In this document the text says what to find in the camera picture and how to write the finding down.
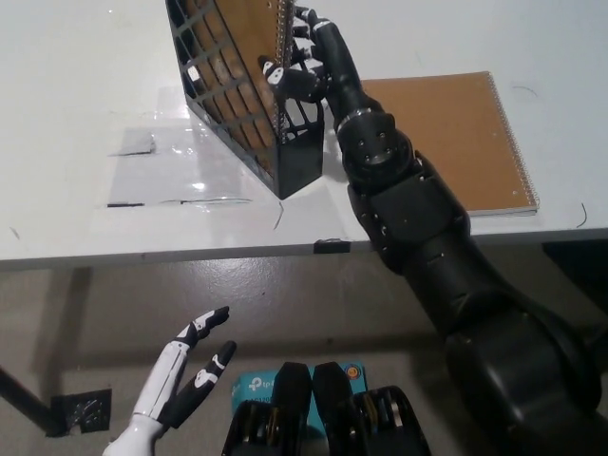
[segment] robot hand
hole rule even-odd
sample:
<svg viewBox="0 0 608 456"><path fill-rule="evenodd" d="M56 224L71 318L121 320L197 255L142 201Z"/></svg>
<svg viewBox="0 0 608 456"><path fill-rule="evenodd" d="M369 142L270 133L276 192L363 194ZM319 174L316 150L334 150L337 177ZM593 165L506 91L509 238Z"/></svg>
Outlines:
<svg viewBox="0 0 608 456"><path fill-rule="evenodd" d="M258 58L275 96L305 103L327 100L344 169L359 196L381 193L420 172L423 159L416 160L409 138L363 90L338 27L313 9L296 7L295 17L292 66L283 68L268 57Z"/></svg>
<svg viewBox="0 0 608 456"><path fill-rule="evenodd" d="M177 392L188 353L211 329L228 319L227 307L190 322L162 350L133 409L128 428L111 443L104 456L152 456L169 428L179 428L209 395L232 358L237 344L226 342L211 361Z"/></svg>

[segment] cardboard notebook cover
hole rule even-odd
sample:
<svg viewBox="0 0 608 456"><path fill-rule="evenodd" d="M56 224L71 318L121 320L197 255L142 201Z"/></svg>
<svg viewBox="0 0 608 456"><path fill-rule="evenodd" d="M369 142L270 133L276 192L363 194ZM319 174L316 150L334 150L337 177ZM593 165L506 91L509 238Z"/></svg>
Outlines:
<svg viewBox="0 0 608 456"><path fill-rule="evenodd" d="M216 8L208 8L212 0L184 2L190 17L195 17L200 9L206 10L192 26L200 48L205 52L220 48L219 53L197 64L206 91L217 92L203 101L205 110L221 124L264 111L265 118L235 124L229 133L245 150L254 151L270 172L268 158L263 154L273 145L280 122L275 98L257 58L267 55L280 65L288 59L285 49L291 49L291 41L288 47L286 43L293 21L289 14L293 0L215 0ZM247 76L253 86L246 82L221 90Z"/></svg>
<svg viewBox="0 0 608 456"><path fill-rule="evenodd" d="M364 81L474 216L533 214L532 182L488 72Z"/></svg>

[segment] robot finger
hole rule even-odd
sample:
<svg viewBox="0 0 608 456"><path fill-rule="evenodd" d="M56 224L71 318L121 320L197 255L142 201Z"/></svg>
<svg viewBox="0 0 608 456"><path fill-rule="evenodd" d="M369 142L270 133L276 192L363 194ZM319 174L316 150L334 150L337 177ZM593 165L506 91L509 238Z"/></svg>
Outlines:
<svg viewBox="0 0 608 456"><path fill-rule="evenodd" d="M216 326L224 323L230 312L229 307L222 307L191 321L175 339L176 342L186 344L190 350L194 349L201 339L209 335L209 332Z"/></svg>
<svg viewBox="0 0 608 456"><path fill-rule="evenodd" d="M283 68L264 56L259 57L258 62L277 97L305 103L316 103L325 97L326 83L315 71Z"/></svg>
<svg viewBox="0 0 608 456"><path fill-rule="evenodd" d="M328 19L323 17L319 17L316 14L314 9L303 8L303 7L295 7L295 17L301 19L306 22L309 26L309 38L314 42L314 30L316 27L319 27L321 24L326 24L330 22Z"/></svg>
<svg viewBox="0 0 608 456"><path fill-rule="evenodd" d="M293 26L292 33L294 34L294 38L310 39L311 36L308 24L298 24Z"/></svg>
<svg viewBox="0 0 608 456"><path fill-rule="evenodd" d="M236 350L235 342L226 342L204 369L181 389L161 418L166 426L177 429L192 415L214 388Z"/></svg>

